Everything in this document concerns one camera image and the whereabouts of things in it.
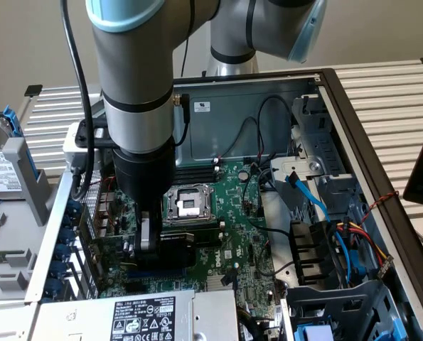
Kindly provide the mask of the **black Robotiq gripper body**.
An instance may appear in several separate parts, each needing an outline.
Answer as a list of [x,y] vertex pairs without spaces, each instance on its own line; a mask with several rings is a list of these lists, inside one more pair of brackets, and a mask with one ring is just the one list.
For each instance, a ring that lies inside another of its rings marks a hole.
[[161,200],[172,186],[176,165],[175,146],[168,140],[149,153],[112,151],[119,188],[135,201],[141,211],[160,211]]

